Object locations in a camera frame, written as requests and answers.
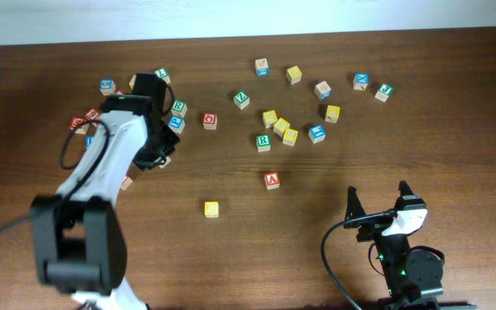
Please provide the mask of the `green V block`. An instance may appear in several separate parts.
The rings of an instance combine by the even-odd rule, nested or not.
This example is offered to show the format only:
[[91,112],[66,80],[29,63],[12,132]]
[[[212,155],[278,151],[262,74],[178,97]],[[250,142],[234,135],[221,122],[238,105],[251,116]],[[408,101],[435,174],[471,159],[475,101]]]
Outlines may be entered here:
[[171,163],[171,158],[168,156],[166,157],[165,161],[162,164],[160,164],[158,167],[160,169],[164,169],[170,163]]

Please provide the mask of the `blue P block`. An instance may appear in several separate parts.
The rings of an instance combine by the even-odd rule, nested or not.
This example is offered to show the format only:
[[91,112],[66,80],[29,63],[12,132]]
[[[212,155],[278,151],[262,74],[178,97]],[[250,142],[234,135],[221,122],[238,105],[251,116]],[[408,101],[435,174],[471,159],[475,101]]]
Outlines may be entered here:
[[168,127],[174,133],[181,134],[185,128],[185,120],[183,117],[173,115],[168,122]]

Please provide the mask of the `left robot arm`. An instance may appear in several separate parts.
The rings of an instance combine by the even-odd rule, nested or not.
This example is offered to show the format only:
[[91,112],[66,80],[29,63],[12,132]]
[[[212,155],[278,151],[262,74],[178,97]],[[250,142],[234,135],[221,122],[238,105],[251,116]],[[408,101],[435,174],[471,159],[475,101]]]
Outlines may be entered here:
[[72,174],[30,207],[36,274],[84,305],[146,309],[125,277],[127,247],[115,205],[134,158],[149,149],[164,160],[172,132],[161,121],[164,101],[153,96],[112,95],[101,110]]

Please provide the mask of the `red A block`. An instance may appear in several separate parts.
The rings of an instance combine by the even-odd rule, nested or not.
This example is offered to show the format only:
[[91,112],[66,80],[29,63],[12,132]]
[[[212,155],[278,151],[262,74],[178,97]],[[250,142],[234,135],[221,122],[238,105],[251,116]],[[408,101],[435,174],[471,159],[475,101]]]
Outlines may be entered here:
[[280,177],[277,172],[270,172],[265,174],[264,182],[267,190],[278,189],[281,185]]

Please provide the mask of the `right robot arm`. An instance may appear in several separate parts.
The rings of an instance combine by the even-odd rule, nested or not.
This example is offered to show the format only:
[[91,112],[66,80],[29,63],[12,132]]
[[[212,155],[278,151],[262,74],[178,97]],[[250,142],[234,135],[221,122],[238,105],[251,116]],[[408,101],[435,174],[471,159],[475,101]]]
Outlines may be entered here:
[[440,302],[445,255],[425,245],[411,246],[408,237],[422,228],[428,209],[424,199],[405,181],[400,196],[385,214],[372,214],[355,224],[359,242],[377,250],[389,297],[378,300],[380,309],[476,309],[466,301]]

